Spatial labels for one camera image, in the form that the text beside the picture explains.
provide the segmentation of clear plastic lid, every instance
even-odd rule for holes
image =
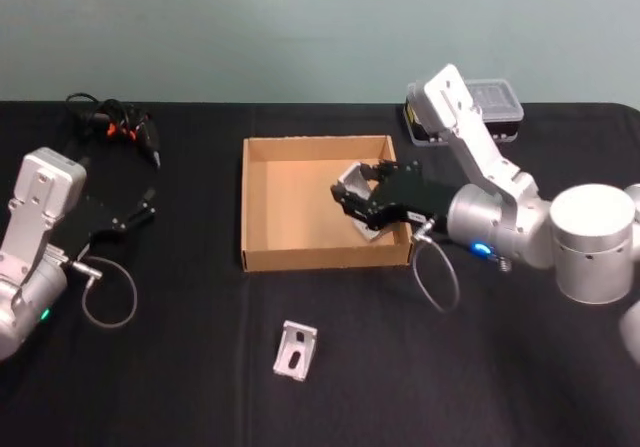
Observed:
[[[466,80],[465,84],[482,108],[485,123],[520,122],[524,118],[522,105],[505,79]]]

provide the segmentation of black fabric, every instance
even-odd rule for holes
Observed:
[[[134,322],[89,326],[72,283],[22,351],[0,365],[3,445],[636,446],[640,369],[618,320],[638,300],[588,307],[550,272],[510,275],[447,247],[462,286],[438,314],[405,268],[243,274],[241,140],[390,134],[400,160],[462,185],[446,149],[413,147],[395,106],[150,104],[163,171],[95,149],[92,195],[127,204],[149,182],[158,218],[118,260],[139,284]],[[0,199],[24,153],[58,141],[61,104],[0,104]],[[545,198],[640,180],[640,114],[619,105],[526,105],[501,147]],[[2,212],[4,228],[8,213]],[[421,260],[446,302],[435,256]],[[317,327],[304,383],[275,376],[284,320]]]

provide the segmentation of open cardboard box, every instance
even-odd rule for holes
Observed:
[[[368,242],[329,188],[354,162],[395,160],[388,136],[244,141],[242,259],[248,272],[407,265],[411,230]]]

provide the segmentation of bracket hole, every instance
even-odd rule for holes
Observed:
[[[295,369],[298,365],[298,362],[300,362],[300,352],[296,350],[293,354],[291,354],[291,358],[289,359],[289,368]]]

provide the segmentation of plastic container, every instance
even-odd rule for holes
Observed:
[[[524,110],[515,92],[505,79],[467,80],[471,96],[482,109],[482,119],[496,141],[511,142],[518,136]],[[419,147],[447,145],[438,135],[430,135],[405,101],[403,115],[409,136]]]

